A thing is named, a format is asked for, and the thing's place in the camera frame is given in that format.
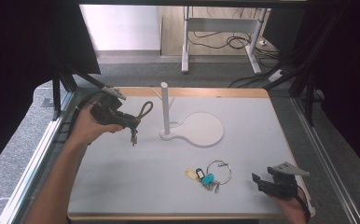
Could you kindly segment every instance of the human hand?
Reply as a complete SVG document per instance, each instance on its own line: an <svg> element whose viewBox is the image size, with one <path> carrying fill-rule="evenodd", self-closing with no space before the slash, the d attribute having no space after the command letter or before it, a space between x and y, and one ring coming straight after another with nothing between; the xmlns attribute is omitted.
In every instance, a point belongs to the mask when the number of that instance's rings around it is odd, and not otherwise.
<svg viewBox="0 0 360 224"><path fill-rule="evenodd" d="M117 124L102 125L96 122L90 113L92 107L93 105L89 104L81 109L69 140L86 146L95 141L102 133L114 133L122 130L122 126Z"/></svg>
<svg viewBox="0 0 360 224"><path fill-rule="evenodd" d="M305 211L296 198L292 197L290 199L280 199L271 195L268 196L272 198L277 204L279 204L282 212L284 213L284 216L291 224L308 223L305 216ZM300 187L298 187L298 196L304 203L307 202L306 196Z"/></svg>

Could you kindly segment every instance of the wooden desk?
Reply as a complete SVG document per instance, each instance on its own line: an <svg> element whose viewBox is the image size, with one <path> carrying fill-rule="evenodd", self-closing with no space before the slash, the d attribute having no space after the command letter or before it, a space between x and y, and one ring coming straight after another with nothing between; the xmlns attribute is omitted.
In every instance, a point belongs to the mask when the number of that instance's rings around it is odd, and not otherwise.
<svg viewBox="0 0 360 224"><path fill-rule="evenodd" d="M268 166L296 164L264 90L171 88L176 96L171 121L198 111L216 115L225 133L208 148L183 139L164 141L160 99L150 88L123 88L128 96L121 111L138 114L151 100L154 109L138 128L132 147L130 132L106 133L89 146L80 165L69 204L74 220L229 219L281 217L278 205L258 191L252 173L271 180ZM215 194L185 176L206 170L213 160L232 169L230 181ZM298 183L305 189L301 178Z"/></svg>

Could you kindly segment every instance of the white wall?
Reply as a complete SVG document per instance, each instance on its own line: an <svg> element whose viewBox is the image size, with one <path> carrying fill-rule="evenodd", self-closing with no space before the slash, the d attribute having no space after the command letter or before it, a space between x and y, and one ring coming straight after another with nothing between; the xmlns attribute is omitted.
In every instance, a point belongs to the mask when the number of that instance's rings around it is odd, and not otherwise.
<svg viewBox="0 0 360 224"><path fill-rule="evenodd" d="M158 7L80 6L95 50L160 49Z"/></svg>

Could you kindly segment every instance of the white stand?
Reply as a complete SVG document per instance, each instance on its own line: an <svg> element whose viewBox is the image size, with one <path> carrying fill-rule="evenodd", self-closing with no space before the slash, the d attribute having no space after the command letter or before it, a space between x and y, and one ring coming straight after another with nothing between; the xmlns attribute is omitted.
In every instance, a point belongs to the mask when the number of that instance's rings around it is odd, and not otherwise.
<svg viewBox="0 0 360 224"><path fill-rule="evenodd" d="M262 8L258 20L254 19L212 19L212 18L190 18L188 15L189 7L185 7L184 14L184 42L182 52L182 72L188 72L188 32L222 32L222 33L253 33L252 43L246 46L247 55L253 66L255 74L260 74L254 49L261 32L264 18L267 13L266 8Z"/></svg>
<svg viewBox="0 0 360 224"><path fill-rule="evenodd" d="M169 120L169 97L168 84L160 84L162 92L163 126L159 135L164 140L182 138L195 147L212 147L217 144L224 135L224 126L216 116L198 112L186 117L186 119L176 127L170 127Z"/></svg>

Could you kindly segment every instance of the yellow key tag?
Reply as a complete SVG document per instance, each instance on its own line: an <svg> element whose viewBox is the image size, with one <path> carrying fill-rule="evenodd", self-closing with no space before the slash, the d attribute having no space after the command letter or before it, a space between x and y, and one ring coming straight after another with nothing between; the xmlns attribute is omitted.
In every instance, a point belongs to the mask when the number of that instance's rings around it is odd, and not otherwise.
<svg viewBox="0 0 360 224"><path fill-rule="evenodd" d="M186 176L188 176L189 178L193 179L193 180L196 180L198 179L198 175L197 173L195 173L193 170L191 169L187 169L186 170Z"/></svg>

